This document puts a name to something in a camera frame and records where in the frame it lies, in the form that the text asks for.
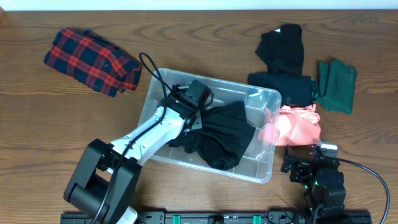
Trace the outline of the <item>red navy plaid shirt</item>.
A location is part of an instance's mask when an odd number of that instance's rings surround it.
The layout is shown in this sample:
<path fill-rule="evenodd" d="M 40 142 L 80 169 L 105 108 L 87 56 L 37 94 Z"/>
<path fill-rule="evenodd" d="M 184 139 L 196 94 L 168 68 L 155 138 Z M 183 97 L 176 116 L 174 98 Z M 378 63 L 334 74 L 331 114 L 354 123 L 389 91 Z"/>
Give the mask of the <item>red navy plaid shirt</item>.
<path fill-rule="evenodd" d="M 56 34 L 44 64 L 110 97 L 134 91 L 142 71 L 138 59 L 120 46 L 92 30 L 69 27 Z"/>

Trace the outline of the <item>clear plastic storage container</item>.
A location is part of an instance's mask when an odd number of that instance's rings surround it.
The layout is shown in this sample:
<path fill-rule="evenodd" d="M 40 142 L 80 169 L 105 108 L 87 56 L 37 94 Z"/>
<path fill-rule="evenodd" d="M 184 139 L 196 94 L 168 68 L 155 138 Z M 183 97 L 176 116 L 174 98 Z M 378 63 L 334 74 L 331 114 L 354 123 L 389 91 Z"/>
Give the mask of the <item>clear plastic storage container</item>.
<path fill-rule="evenodd" d="M 278 91 L 242 83 L 204 77 L 168 68 L 159 70 L 166 84 L 189 86 L 193 80 L 206 85 L 214 93 L 212 106 L 234 101 L 245 104 L 247 123 L 255 127 L 252 141 L 239 164 L 229 170 L 211 168 L 197 152 L 186 153 L 182 147 L 162 146 L 152 160 L 203 170 L 237 179 L 264 184 L 271 179 L 277 136 L 281 95 Z"/>

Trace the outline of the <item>large black garment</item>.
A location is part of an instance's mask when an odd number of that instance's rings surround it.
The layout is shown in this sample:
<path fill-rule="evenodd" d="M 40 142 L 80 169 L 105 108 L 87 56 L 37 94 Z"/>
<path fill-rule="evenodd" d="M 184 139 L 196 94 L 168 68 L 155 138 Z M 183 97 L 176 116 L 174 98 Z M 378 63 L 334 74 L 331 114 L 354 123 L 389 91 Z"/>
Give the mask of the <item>large black garment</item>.
<path fill-rule="evenodd" d="M 201 124 L 202 128 L 182 133 L 168 145 L 183 147 L 189 154 L 197 152 L 214 169 L 236 167 L 256 130 L 247 123 L 244 102 L 235 101 L 203 111 Z"/>

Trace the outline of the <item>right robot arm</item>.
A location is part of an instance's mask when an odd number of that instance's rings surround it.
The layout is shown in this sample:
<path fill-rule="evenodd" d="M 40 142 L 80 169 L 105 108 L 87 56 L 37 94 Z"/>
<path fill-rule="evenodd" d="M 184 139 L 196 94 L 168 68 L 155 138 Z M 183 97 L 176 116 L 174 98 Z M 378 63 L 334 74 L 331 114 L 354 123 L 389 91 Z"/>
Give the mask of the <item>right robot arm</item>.
<path fill-rule="evenodd" d="M 290 181 L 305 188 L 305 199 L 313 218 L 337 217 L 343 214 L 346 190 L 344 175 L 338 170 L 336 145 L 285 146 L 280 171 L 289 173 Z"/>

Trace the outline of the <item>dark green garment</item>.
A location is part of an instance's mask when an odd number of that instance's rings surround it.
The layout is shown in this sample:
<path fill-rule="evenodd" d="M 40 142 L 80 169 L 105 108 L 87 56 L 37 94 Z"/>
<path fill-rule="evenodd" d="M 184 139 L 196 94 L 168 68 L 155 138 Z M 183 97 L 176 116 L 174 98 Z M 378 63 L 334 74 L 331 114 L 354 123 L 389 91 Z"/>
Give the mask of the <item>dark green garment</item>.
<path fill-rule="evenodd" d="M 334 59 L 318 64 L 318 93 L 315 101 L 328 110 L 352 114 L 357 70 Z"/>

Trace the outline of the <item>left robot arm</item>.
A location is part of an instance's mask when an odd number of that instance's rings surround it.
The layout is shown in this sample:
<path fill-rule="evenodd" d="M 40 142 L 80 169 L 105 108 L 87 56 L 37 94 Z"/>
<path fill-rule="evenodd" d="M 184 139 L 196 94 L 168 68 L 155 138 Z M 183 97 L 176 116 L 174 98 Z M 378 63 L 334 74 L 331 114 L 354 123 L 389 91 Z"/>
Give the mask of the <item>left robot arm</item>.
<path fill-rule="evenodd" d="M 193 81 L 176 86 L 155 113 L 124 137 L 105 143 L 95 139 L 81 156 L 63 198 L 92 223 L 134 223 L 130 203 L 142 166 L 166 143 L 188 131 L 211 90 Z"/>

